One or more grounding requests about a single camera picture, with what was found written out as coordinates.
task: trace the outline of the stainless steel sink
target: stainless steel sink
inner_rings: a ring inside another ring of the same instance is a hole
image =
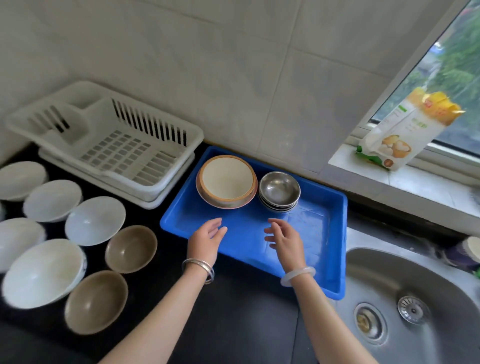
[[[334,306],[379,363],[480,363],[479,303],[473,275],[348,229],[346,295]]]

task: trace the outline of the food package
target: food package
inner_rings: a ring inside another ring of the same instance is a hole
[[[389,170],[415,157],[464,111],[443,92],[417,87],[357,147],[357,154]]]

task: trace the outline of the hand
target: hand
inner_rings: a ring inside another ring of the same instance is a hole
[[[208,220],[188,240],[187,258],[200,259],[213,267],[216,261],[218,246],[227,233],[227,227],[220,229],[222,218]]]
[[[285,273],[295,269],[302,269],[307,266],[305,263],[305,253],[303,252],[303,242],[300,234],[286,221],[279,218],[269,218],[270,228],[266,228],[266,242],[274,242],[270,247],[276,250],[278,260]]]

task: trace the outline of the window sill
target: window sill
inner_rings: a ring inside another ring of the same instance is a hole
[[[409,165],[389,172],[366,163],[354,151],[355,147],[343,144],[316,179],[447,228],[480,236],[480,205],[472,198],[476,189]]]

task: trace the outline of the sink drain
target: sink drain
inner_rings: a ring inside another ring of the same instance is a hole
[[[360,303],[354,311],[357,328],[364,338],[376,345],[385,342],[387,326],[384,317],[369,303]]]
[[[416,297],[402,297],[396,306],[400,315],[414,325],[424,324],[430,317],[428,306]]]

